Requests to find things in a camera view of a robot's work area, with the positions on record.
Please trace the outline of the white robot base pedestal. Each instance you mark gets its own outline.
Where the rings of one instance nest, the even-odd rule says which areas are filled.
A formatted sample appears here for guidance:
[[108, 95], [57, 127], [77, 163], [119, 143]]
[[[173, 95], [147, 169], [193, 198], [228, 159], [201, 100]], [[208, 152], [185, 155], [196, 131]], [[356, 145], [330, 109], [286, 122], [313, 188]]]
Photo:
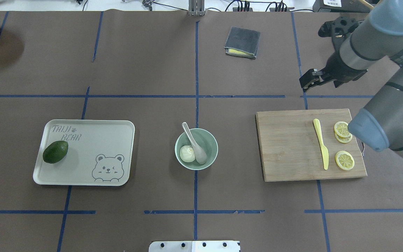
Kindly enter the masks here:
[[186, 240], [155, 241], [149, 252], [240, 252], [239, 241], [234, 240]]

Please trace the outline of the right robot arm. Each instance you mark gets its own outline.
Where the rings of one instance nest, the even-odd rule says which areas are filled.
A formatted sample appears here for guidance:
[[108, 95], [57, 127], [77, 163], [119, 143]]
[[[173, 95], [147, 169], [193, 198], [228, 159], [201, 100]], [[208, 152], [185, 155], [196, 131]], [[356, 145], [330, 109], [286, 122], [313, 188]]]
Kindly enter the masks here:
[[382, 1], [361, 23], [342, 16], [326, 21], [318, 35], [331, 37], [334, 53], [323, 69], [310, 69], [299, 78], [304, 92], [329, 82], [339, 87], [356, 81], [385, 56], [399, 66], [348, 128], [374, 151], [388, 148], [403, 158], [403, 0]]

